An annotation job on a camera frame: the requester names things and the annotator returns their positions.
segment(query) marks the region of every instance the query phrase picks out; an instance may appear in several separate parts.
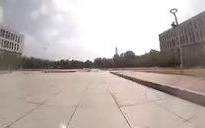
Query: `building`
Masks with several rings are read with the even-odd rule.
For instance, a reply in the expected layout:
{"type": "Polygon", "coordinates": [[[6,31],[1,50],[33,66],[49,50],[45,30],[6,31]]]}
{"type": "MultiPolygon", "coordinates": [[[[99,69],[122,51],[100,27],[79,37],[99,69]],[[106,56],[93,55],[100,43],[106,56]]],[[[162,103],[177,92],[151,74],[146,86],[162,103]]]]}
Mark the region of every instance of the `building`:
{"type": "Polygon", "coordinates": [[[14,68],[22,55],[24,36],[0,25],[0,68],[14,68]]]}
{"type": "Polygon", "coordinates": [[[159,35],[161,51],[182,48],[185,66],[205,66],[205,11],[159,35]]]}

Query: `paved plaza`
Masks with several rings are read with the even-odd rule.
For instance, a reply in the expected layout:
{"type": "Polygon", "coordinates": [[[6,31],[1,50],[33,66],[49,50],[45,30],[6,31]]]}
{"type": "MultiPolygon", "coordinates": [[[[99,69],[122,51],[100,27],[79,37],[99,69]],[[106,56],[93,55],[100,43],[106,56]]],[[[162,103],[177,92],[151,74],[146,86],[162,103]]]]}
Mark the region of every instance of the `paved plaza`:
{"type": "Polygon", "coordinates": [[[107,71],[0,74],[0,128],[205,128],[205,107],[107,71]]]}

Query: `lamp post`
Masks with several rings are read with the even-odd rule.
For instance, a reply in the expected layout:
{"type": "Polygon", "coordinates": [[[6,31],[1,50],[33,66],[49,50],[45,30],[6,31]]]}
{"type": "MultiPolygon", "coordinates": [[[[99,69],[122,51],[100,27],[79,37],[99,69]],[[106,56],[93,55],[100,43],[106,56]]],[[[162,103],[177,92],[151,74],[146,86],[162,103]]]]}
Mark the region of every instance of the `lamp post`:
{"type": "Polygon", "coordinates": [[[179,28],[179,24],[178,24],[178,19],[177,19],[177,15],[176,13],[178,12],[178,10],[176,8],[173,8],[170,10],[170,13],[174,15],[174,18],[175,18],[175,22],[172,24],[172,27],[176,27],[178,29],[177,31],[177,38],[178,38],[178,48],[180,50],[180,68],[182,69],[183,68],[183,54],[182,54],[182,47],[181,47],[181,42],[180,42],[180,28],[179,28]]]}

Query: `distant tower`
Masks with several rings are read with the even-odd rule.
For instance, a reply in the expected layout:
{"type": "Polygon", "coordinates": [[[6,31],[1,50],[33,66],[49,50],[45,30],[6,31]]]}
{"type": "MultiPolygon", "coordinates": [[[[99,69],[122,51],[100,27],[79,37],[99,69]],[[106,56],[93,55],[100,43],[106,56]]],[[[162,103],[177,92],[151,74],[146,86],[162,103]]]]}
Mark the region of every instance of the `distant tower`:
{"type": "Polygon", "coordinates": [[[118,55],[118,48],[115,48],[115,55],[118,55]]]}
{"type": "Polygon", "coordinates": [[[117,47],[115,48],[115,54],[114,54],[114,58],[116,58],[116,57],[119,57],[119,55],[118,55],[118,48],[117,47]]]}

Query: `concrete curb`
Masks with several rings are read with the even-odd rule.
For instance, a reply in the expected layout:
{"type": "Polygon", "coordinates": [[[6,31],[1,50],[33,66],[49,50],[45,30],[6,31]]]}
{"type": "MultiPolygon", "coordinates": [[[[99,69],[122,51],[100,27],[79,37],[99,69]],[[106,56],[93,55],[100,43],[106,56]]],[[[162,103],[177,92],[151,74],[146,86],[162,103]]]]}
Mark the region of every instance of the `concrete curb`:
{"type": "Polygon", "coordinates": [[[135,77],[123,75],[123,74],[120,74],[117,72],[110,72],[110,73],[117,75],[119,77],[128,79],[128,80],[131,80],[133,82],[145,85],[147,87],[168,93],[170,95],[180,97],[182,99],[191,101],[193,103],[205,106],[205,94],[204,93],[200,93],[200,92],[196,92],[196,91],[192,91],[192,90],[188,90],[188,89],[184,89],[184,88],[177,88],[175,86],[161,85],[161,84],[153,83],[150,81],[138,79],[135,77]]]}

